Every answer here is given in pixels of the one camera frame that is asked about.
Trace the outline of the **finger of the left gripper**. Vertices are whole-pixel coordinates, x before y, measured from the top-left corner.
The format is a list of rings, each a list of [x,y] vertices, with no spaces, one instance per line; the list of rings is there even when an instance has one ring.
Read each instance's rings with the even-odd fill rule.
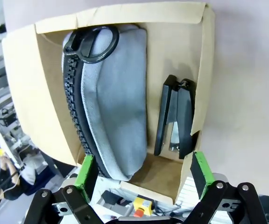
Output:
[[[217,211],[227,212],[233,224],[268,222],[254,185],[242,182],[234,187],[216,180],[202,152],[192,153],[191,174],[200,201],[185,224],[209,224]]]
[[[73,215],[79,224],[103,223],[89,205],[98,175],[95,157],[87,155],[72,185],[61,187],[55,193],[48,189],[35,193],[24,223],[59,224],[67,215]]]

